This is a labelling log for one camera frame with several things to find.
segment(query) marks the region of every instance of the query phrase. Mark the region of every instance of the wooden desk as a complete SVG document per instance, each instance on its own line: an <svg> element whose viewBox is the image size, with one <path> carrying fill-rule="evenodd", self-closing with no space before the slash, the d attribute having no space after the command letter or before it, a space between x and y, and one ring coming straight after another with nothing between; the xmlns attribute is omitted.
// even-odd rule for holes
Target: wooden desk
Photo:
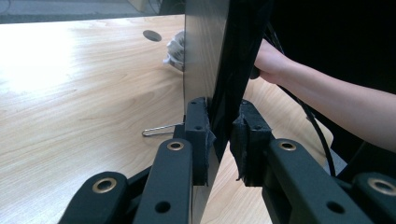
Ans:
<svg viewBox="0 0 396 224"><path fill-rule="evenodd" d="M92 175L130 177L152 164L169 136L141 131L182 121L182 74L163 58L183 28L183 16L0 25L0 222L56 223ZM162 41L147 40L145 30ZM323 162L289 97L262 80L248 88L276 136ZM236 177L226 154L203 223L270 222L260 189Z"/></svg>

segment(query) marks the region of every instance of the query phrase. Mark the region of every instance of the screw hole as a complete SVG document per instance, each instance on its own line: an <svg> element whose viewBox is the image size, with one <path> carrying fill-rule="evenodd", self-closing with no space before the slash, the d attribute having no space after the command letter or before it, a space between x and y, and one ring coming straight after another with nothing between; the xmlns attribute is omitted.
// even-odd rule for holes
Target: screw hole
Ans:
<svg viewBox="0 0 396 224"><path fill-rule="evenodd" d="M376 191L390 196L396 196L396 187L388 181L378 178L369 178L368 182L370 187Z"/></svg>
<svg viewBox="0 0 396 224"><path fill-rule="evenodd" d="M171 209L171 204L169 202L160 202L155 205L155 211L158 213L167 213Z"/></svg>
<svg viewBox="0 0 396 224"><path fill-rule="evenodd" d="M332 212L338 213L338 214L344 214L346 211L343 206L341 206L339 203L335 203L335 202L328 202L327 207L330 210L332 210Z"/></svg>
<svg viewBox="0 0 396 224"><path fill-rule="evenodd" d="M297 147L294 144L289 143L289 142L281 142L279 144L279 147L284 150L287 150L287 151L293 151L293 150L297 149Z"/></svg>
<svg viewBox="0 0 396 224"><path fill-rule="evenodd" d="M113 190L117 185L117 180L111 177L103 178L93 184L92 190L95 193L106 193Z"/></svg>
<svg viewBox="0 0 396 224"><path fill-rule="evenodd" d="M178 151L184 147L184 144L181 142L171 142L167 145L167 148L170 150Z"/></svg>

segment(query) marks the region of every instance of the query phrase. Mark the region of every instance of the wood grain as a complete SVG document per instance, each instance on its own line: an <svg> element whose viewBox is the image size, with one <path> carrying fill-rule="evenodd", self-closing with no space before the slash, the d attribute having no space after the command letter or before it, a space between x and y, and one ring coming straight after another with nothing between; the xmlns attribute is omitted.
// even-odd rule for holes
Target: wood grain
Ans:
<svg viewBox="0 0 396 224"><path fill-rule="evenodd" d="M183 16L0 25L1 223L56 223L92 175L130 177L152 164L169 136L141 132L182 121L183 76L163 59L183 27ZM145 30L163 40L147 40ZM246 98L276 136L317 145L276 87L255 81ZM236 177L227 153L202 223L269 222L260 189Z"/></svg>

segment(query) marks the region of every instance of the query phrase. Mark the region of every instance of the desk grommet hole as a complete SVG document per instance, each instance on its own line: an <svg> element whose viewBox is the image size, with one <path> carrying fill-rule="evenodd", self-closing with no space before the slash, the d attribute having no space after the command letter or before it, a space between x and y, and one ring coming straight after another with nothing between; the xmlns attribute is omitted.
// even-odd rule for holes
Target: desk grommet hole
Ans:
<svg viewBox="0 0 396 224"><path fill-rule="evenodd" d="M151 31L151 30L143 31L143 36L145 38L147 38L148 40L151 40L154 42L160 42L163 39L163 37L160 34L158 34L155 31Z"/></svg>

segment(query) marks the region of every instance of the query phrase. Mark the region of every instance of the forearm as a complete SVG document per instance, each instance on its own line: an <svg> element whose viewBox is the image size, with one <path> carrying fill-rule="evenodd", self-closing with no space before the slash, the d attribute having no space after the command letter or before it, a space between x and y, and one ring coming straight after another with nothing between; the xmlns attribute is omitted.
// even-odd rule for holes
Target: forearm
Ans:
<svg viewBox="0 0 396 224"><path fill-rule="evenodd" d="M396 96L290 63L276 83L361 139L396 152Z"/></svg>

